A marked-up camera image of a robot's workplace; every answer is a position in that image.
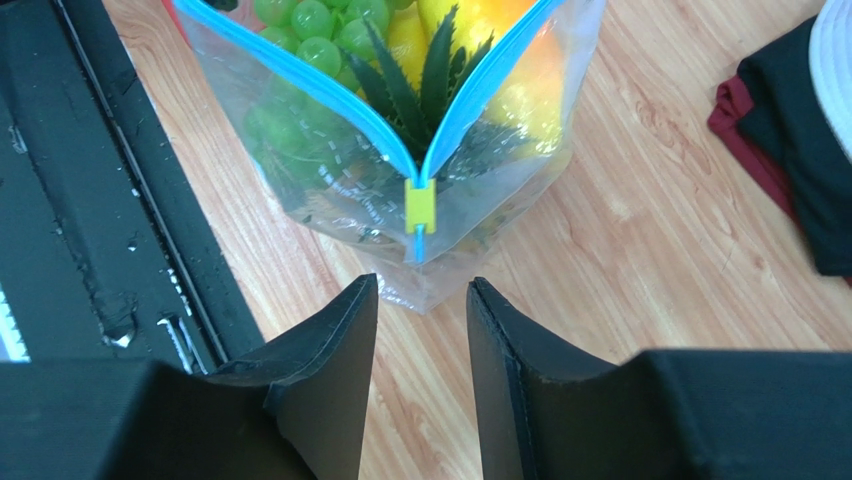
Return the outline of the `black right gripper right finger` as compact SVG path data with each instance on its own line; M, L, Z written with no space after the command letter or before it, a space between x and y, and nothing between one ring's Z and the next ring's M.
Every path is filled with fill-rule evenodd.
M847 479L847 352L648 349L613 364L482 277L467 329L487 479Z

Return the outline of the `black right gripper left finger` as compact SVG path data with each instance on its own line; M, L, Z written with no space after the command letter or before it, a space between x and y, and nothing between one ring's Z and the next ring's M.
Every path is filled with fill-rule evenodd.
M154 360L1 367L5 479L355 479L378 281L208 375Z

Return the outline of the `clear zip top bag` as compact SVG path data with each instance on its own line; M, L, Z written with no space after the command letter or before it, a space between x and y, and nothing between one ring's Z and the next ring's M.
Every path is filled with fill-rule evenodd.
M214 95L250 154L243 120L271 75L357 125L399 176L366 184L336 181L327 188L268 179L288 216L364 253L381 295L425 312L442 302L481 264L501 233L566 169L572 152L573 110L593 57L605 5L560 1L558 40L566 63L563 136L551 154L513 157L506 133L476 122L446 163L418 168L391 126L362 96L260 37L257 1L170 1L167 10L198 59Z

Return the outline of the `green toy grapes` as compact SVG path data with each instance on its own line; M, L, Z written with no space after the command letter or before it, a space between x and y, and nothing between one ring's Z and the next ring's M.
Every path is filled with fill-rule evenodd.
M257 1L254 12L260 37L316 70L320 82L362 96L349 59L375 66L368 30L385 39L396 8L390 1ZM281 183L327 188L399 176L357 125L278 75L270 76L243 129L258 169Z

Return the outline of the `orange toy mango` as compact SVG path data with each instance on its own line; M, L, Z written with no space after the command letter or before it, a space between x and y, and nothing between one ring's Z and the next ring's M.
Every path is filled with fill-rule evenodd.
M479 119L506 133L513 157L551 154L563 136L566 63L558 40L560 1L421 1L417 12L427 39L448 14L454 16L450 53L463 68L457 91L425 163L438 168Z

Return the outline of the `yellow toy lemon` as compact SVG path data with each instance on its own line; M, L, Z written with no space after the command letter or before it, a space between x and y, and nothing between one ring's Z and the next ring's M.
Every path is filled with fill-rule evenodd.
M387 46L415 92L421 89L428 39L418 13L417 3L397 10L387 30Z

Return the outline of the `orange toy pineapple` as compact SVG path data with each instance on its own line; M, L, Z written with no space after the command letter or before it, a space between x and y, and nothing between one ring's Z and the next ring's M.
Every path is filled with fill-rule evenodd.
M476 47L468 47L456 36L461 6L442 11L436 30L426 38L420 85L406 75L403 61L396 58L388 40L371 21L364 24L367 45L375 58L367 61L346 51L344 58L357 79L367 103L397 134L416 167L423 166L428 147L462 86L490 52L495 37L490 34Z

